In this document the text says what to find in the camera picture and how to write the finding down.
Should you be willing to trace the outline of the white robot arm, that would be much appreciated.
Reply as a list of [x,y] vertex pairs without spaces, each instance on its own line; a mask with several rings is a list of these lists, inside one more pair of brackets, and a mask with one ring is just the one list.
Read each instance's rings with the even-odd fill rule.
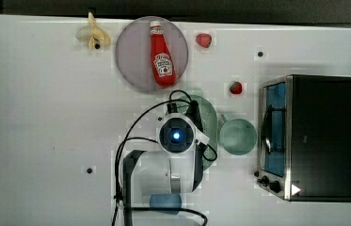
[[202,213],[183,208],[181,195],[194,192],[201,183],[209,141],[199,115],[166,115],[157,126],[157,149],[133,150],[120,164],[123,226],[154,226],[137,223],[134,214],[143,212],[184,212],[207,221]]

